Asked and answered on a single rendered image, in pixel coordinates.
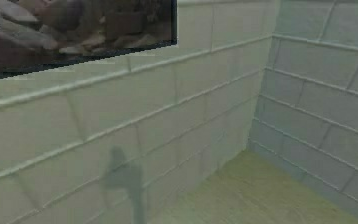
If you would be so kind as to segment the dark framed wall picture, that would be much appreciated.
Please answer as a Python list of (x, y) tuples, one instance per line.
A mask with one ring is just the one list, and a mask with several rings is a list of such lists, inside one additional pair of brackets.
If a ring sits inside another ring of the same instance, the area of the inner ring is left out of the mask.
[(0, 79), (177, 42), (177, 0), (0, 0)]

